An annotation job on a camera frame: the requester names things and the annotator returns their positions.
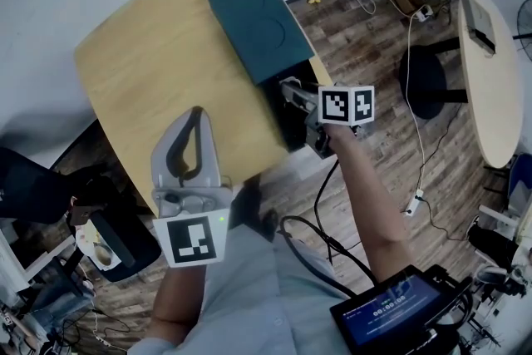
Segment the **floor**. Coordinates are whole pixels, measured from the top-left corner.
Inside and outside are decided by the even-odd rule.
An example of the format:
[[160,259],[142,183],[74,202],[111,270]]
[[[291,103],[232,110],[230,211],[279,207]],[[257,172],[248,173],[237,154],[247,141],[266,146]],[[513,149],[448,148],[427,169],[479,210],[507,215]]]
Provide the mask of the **floor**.
[[[375,85],[376,120],[359,131],[359,138],[397,205],[404,209],[411,198],[421,165],[416,128],[397,82],[397,65],[406,49],[408,20],[387,0],[375,1],[377,12],[373,16],[367,15],[356,0],[321,0],[314,4],[298,0],[290,7],[334,81],[349,86]],[[448,25],[449,15],[443,12],[436,20],[414,22],[412,44],[428,44],[454,37],[456,0],[451,6],[451,25]],[[450,88],[464,87],[459,52],[443,54],[441,61]],[[420,121],[427,156],[446,133],[458,107],[448,104],[437,118]],[[110,166],[111,177],[117,186],[121,190],[126,188],[127,176],[96,123],[59,162],[56,170],[68,173],[100,161]],[[314,221],[313,202],[333,162],[333,158],[319,161],[310,149],[303,149],[291,155],[282,165],[266,171],[262,179],[262,210],[274,207],[280,214],[300,214]],[[454,239],[464,238],[480,202],[496,210],[500,207],[499,196],[484,191],[482,187],[501,187],[502,182],[483,169],[483,165],[465,105],[449,126],[440,149],[427,164],[423,180],[423,190],[431,203],[435,223],[448,229]],[[340,171],[334,173],[323,192],[319,212],[325,230],[346,248],[359,241]],[[150,218],[145,218],[145,222],[149,225]],[[411,233],[411,250],[420,269],[440,264],[450,271],[451,276],[460,279],[471,274],[479,265],[479,259],[467,242],[450,241],[446,239],[445,232],[431,226],[426,205],[414,217],[408,218],[407,223]],[[309,229],[298,225],[291,228],[293,236],[325,255],[323,242]],[[63,225],[35,227],[32,242],[40,247],[53,247],[67,232]],[[361,245],[351,251],[366,260]],[[355,292],[369,287],[369,280],[350,260],[337,256],[333,262],[340,282]],[[107,330],[107,340],[120,348],[130,347],[146,330],[155,293],[165,273],[165,260],[160,258],[137,276],[118,284],[100,279],[86,260],[82,261],[82,265],[95,283],[96,306],[107,315],[120,318],[131,328],[129,333]],[[119,323],[101,315],[98,324],[99,334],[104,327],[120,328]],[[80,319],[77,326],[80,340],[76,350],[79,353],[101,353],[104,348],[91,333],[94,328],[92,314]],[[78,339],[74,327],[69,328],[66,335],[71,341]],[[117,349],[107,352],[120,353]]]

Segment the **oval white table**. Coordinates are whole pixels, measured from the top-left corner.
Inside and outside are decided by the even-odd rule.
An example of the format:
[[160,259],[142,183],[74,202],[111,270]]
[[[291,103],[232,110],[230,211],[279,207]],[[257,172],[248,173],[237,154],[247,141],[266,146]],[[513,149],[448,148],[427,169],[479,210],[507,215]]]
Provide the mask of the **oval white table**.
[[[469,35],[464,0],[458,5],[458,37],[429,46],[411,47],[408,99],[414,114],[437,116],[446,102],[467,102],[480,151],[495,168],[504,167],[515,153],[523,123],[524,91],[515,44],[499,9],[491,0],[474,0],[490,16],[495,54],[490,55]],[[465,89],[448,90],[436,54],[461,50]],[[405,95],[406,57],[400,82]]]

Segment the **wooden table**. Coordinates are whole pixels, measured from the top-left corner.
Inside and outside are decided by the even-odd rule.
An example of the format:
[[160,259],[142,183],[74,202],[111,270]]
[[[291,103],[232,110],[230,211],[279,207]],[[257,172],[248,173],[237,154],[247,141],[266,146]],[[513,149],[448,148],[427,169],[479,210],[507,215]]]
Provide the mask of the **wooden table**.
[[[287,150],[207,0],[130,0],[77,48],[92,106],[127,174],[155,214],[150,156],[192,106],[209,114],[222,175],[233,185],[280,162]],[[331,84],[317,56],[318,82]]]
[[[524,115],[524,91],[517,51],[506,21],[491,0],[475,0],[490,15],[495,55],[470,39],[463,0],[458,6],[458,37],[411,48],[408,98],[414,114],[437,116],[445,102],[468,102],[476,139],[485,161],[504,167],[515,153]],[[465,89],[448,90],[445,72],[436,54],[460,49]],[[406,61],[400,70],[403,96]]]

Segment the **electrical outlet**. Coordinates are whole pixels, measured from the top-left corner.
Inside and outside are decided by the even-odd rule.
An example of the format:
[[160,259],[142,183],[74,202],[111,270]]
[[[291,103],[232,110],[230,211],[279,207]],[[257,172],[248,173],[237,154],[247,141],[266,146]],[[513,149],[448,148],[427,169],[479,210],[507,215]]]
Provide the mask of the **electrical outlet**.
[[413,216],[416,214],[416,210],[419,207],[419,204],[421,203],[421,199],[423,198],[423,191],[416,190],[416,194],[412,197],[410,200],[410,204],[405,210],[406,216]]

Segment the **yellow object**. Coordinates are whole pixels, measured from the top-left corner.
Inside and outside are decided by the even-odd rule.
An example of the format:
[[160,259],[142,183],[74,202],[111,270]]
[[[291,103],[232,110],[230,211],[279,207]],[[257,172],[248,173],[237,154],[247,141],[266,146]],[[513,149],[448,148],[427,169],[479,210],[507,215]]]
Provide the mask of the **yellow object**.
[[[192,106],[209,114],[221,175],[233,185],[279,163],[287,150],[208,0],[130,0],[77,48],[81,82],[120,162],[151,199],[150,157]],[[331,79],[318,56],[319,83]]]

